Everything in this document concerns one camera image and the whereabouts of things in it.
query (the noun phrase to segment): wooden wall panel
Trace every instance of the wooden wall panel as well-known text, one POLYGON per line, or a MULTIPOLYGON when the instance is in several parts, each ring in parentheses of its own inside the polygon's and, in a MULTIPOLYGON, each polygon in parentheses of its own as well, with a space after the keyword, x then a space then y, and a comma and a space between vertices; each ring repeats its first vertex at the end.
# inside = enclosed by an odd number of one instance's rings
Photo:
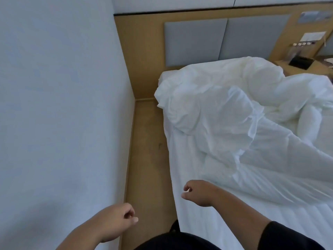
MULTIPOLYGON (((311 10, 333 10, 333 3, 122 15, 114 19, 134 96, 142 99, 153 97, 163 71, 181 68, 165 67, 164 22, 291 14, 269 58, 270 61, 276 61, 282 59, 288 46, 298 42, 305 32, 327 31, 327 36, 331 33, 333 19, 324 23, 297 24, 300 14, 311 10)), ((323 40, 319 41, 309 56, 313 56, 322 44, 323 40)))

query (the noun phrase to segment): wooden floor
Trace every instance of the wooden floor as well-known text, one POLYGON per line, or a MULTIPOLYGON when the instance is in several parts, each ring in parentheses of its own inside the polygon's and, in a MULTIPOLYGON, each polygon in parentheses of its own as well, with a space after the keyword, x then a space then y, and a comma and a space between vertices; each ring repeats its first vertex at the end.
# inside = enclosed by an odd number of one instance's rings
POLYGON ((139 222, 123 235, 122 250, 169 231, 177 219, 163 113, 156 101, 136 102, 132 135, 126 201, 139 222))

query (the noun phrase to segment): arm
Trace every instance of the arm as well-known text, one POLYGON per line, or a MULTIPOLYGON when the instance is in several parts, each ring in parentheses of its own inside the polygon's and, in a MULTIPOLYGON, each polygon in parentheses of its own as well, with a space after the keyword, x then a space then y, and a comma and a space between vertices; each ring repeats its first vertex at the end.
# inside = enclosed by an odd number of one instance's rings
POLYGON ((94 250, 99 243, 118 238, 138 218, 129 203, 115 204, 98 212, 75 228, 56 250, 94 250))
POLYGON ((271 222, 233 194, 203 180, 184 186, 181 197, 199 206, 213 206, 245 250, 257 250, 265 227, 271 222))

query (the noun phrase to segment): forearm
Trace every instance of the forearm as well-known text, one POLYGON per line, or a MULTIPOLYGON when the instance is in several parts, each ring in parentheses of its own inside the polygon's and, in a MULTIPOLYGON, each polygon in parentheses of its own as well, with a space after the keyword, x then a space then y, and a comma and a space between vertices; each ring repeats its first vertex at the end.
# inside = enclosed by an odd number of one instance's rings
POLYGON ((86 222, 75 228, 56 250, 94 250, 99 242, 93 229, 86 222))
POLYGON ((257 250, 260 237, 271 220, 233 194, 216 189, 213 207, 245 250, 257 250))

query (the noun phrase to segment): mattress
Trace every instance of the mattress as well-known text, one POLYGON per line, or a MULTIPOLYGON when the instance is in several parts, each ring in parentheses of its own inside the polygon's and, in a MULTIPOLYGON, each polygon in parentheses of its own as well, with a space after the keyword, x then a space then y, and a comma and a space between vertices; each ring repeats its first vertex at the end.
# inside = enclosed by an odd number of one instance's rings
MULTIPOLYGON (((159 84, 175 72, 177 71, 163 72, 159 84)), ((202 237, 224 250, 243 249, 215 209, 199 207, 181 198, 185 183, 200 178, 200 167, 205 155, 198 152, 194 137, 175 128, 165 114, 164 132, 168 143, 173 196, 181 231, 202 237)), ((314 239, 327 250, 333 249, 333 201, 288 206, 262 200, 234 189, 225 189, 269 219, 314 239)))

